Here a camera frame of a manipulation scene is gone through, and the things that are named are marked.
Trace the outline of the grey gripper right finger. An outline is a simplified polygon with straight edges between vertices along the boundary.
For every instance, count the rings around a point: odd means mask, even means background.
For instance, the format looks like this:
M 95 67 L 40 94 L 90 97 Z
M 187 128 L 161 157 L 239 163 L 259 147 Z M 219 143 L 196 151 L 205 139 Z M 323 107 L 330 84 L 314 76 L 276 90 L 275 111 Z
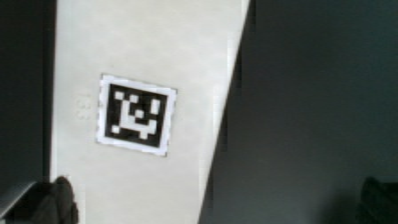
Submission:
M 398 182 L 365 178 L 354 219 L 356 224 L 398 224 Z

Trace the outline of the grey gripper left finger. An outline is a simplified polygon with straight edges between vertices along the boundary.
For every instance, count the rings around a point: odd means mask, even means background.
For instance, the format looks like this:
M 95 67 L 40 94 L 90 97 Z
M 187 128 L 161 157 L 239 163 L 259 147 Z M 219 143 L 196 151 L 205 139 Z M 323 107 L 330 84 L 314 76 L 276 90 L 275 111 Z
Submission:
M 38 182 L 29 187 L 4 212 L 4 224 L 77 224 L 77 220 L 72 186 L 58 176 L 52 182 Z

